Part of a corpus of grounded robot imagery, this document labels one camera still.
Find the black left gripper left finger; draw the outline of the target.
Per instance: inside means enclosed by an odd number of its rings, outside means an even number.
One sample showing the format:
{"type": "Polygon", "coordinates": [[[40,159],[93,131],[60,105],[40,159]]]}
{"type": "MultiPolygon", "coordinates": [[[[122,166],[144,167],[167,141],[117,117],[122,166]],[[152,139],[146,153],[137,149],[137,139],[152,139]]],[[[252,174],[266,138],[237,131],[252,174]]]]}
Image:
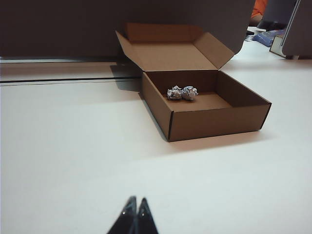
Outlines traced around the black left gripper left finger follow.
{"type": "Polygon", "coordinates": [[[130,196],[123,206],[108,234],[136,234],[137,233],[137,198],[130,196]]]}

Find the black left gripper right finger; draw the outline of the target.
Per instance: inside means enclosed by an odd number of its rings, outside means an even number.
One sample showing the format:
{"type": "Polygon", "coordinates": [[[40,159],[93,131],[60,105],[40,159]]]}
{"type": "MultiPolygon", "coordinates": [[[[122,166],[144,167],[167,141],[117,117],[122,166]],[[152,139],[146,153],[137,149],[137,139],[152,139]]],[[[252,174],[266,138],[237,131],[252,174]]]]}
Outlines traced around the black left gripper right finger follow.
{"type": "Polygon", "coordinates": [[[142,199],[138,209],[137,227],[139,234],[157,234],[156,224],[145,197],[142,199]]]}

